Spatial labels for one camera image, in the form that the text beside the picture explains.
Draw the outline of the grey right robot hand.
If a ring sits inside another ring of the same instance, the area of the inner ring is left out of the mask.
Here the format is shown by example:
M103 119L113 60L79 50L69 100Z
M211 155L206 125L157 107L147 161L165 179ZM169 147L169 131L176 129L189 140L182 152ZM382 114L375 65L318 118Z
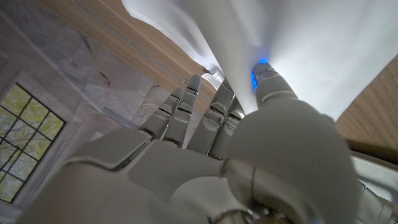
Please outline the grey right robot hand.
M219 93L183 148L191 101L177 89L139 129L79 148L18 222L396 223L333 120L270 65L254 76L257 111L226 118Z

